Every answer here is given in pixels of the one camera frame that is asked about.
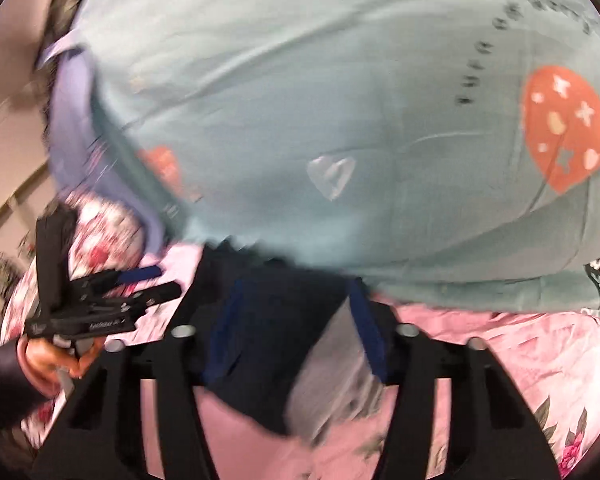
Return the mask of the left hand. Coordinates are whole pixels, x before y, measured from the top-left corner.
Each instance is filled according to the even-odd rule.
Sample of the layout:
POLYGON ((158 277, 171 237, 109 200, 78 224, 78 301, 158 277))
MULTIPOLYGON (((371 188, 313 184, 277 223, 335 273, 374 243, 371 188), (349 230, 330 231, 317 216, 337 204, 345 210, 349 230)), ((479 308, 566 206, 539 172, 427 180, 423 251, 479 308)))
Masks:
POLYGON ((17 344, 18 362, 30 384, 44 398, 51 399, 60 391, 58 373, 64 370, 70 378, 81 378, 100 355, 104 344, 104 338, 96 338, 91 348, 76 358, 46 339, 23 337, 17 344))

